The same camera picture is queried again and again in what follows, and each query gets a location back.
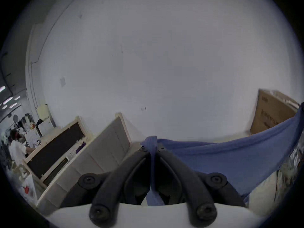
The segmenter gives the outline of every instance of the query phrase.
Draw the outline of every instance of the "wooden frame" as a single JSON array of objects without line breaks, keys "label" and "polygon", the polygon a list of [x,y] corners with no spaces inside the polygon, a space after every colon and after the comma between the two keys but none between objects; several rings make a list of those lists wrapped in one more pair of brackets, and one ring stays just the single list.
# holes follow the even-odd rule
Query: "wooden frame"
[{"label": "wooden frame", "polygon": [[[129,132],[127,131],[124,119],[123,119],[123,115],[119,112],[115,114],[115,119],[113,121],[115,121],[117,118],[121,119],[122,125],[124,127],[124,131],[127,135],[128,141],[131,145],[131,141],[130,141],[130,136],[129,136]],[[101,132],[99,132],[96,136],[90,138],[87,142],[87,144],[78,152],[77,156],[79,156],[86,148],[88,148],[90,146],[90,144],[108,127],[110,126],[113,121],[108,124]],[[62,175],[62,173],[64,173],[64,171],[73,163],[73,161],[77,158],[77,156],[75,158],[73,158],[71,161],[67,162],[66,165],[57,173],[57,175],[53,178],[53,180],[50,182],[50,184],[48,185],[48,187],[45,189],[45,191],[41,194],[38,202],[36,203],[36,207],[40,204],[40,202],[44,199],[44,197],[46,196],[47,192],[51,189],[51,187],[57,182],[57,180],[59,179],[59,177]]]},{"label": "wooden frame", "polygon": [[26,169],[29,173],[32,174],[33,177],[35,177],[35,178],[37,179],[37,181],[39,182],[39,184],[40,184],[41,186],[43,186],[45,189],[47,188],[47,185],[45,185],[45,184],[43,183],[43,181],[40,180],[40,178],[37,177],[37,176],[32,172],[31,168],[25,163],[24,160],[22,160],[22,165],[25,167],[25,169]]},{"label": "wooden frame", "polygon": [[[37,177],[32,170],[30,169],[30,167],[27,165],[32,158],[39,153],[40,150],[42,150],[45,146],[48,145],[48,143],[50,143],[52,140],[54,140],[56,137],[58,137],[60,134],[62,134],[64,131],[66,131],[67,129],[71,128],[71,126],[73,126],[74,124],[78,123],[84,137],[77,141],[67,152],[69,152],[71,149],[73,149],[76,145],[79,145],[79,142],[81,141],[85,141],[88,142],[90,141],[90,139],[92,138],[92,135],[88,133],[88,131],[85,129],[85,127],[83,126],[81,119],[79,116],[76,116],[75,120],[70,122],[68,125],[66,125],[65,127],[58,129],[58,131],[54,134],[51,135],[51,137],[43,142],[41,142],[41,145],[39,145],[24,161],[23,164],[25,165],[25,168],[31,173],[33,174],[35,177]],[[39,180],[41,180],[41,182],[43,183],[43,181],[45,181],[45,179],[52,173],[52,171],[66,158],[66,153],[65,152],[43,175],[41,178],[37,177]]]}]

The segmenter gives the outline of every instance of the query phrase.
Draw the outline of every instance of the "white shirt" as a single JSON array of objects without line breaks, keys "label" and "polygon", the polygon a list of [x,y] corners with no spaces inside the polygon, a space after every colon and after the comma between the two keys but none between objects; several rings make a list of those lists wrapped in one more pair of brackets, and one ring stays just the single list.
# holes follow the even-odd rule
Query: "white shirt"
[{"label": "white shirt", "polygon": [[13,140],[9,146],[9,151],[11,158],[16,162],[17,166],[25,159],[26,146],[22,145],[20,142]]}]

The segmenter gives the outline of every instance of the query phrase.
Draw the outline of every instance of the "blue towel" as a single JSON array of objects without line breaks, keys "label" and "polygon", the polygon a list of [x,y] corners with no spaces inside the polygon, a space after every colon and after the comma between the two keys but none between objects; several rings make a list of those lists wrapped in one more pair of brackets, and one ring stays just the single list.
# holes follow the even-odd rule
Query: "blue towel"
[{"label": "blue towel", "polygon": [[159,143],[194,171],[224,174],[240,195],[246,195],[277,171],[292,153],[304,127],[303,107],[302,103],[294,117],[266,131],[229,142],[180,142],[147,137],[141,145],[152,156],[148,205],[164,204],[154,186],[154,155]]}]

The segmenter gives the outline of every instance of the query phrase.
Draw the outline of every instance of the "black panel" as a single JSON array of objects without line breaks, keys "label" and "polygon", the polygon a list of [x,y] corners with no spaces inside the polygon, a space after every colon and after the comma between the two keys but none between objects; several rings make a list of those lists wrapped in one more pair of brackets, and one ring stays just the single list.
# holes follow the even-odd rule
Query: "black panel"
[{"label": "black panel", "polygon": [[57,173],[63,168],[63,166],[68,162],[67,158],[64,158],[62,162],[51,172],[51,174],[48,175],[48,177],[44,180],[45,185],[49,185],[51,181],[54,179],[54,177],[57,175]]},{"label": "black panel", "polygon": [[76,143],[76,141],[83,137],[84,134],[78,123],[75,123],[49,142],[27,165],[37,177],[41,178],[42,175]]}]

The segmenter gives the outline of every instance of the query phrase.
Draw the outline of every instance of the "ceiling light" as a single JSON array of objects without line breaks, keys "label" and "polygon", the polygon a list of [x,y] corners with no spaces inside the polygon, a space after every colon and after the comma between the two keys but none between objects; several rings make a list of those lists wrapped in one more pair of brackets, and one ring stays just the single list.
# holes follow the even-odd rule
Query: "ceiling light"
[{"label": "ceiling light", "polygon": [[3,102],[3,104],[5,105],[7,102],[9,102],[11,99],[13,99],[13,97],[8,98],[6,101]]},{"label": "ceiling light", "polygon": [[10,106],[10,108],[13,108],[15,105],[17,105],[18,103],[16,102],[16,103],[14,103],[14,104],[12,104],[11,106]]}]

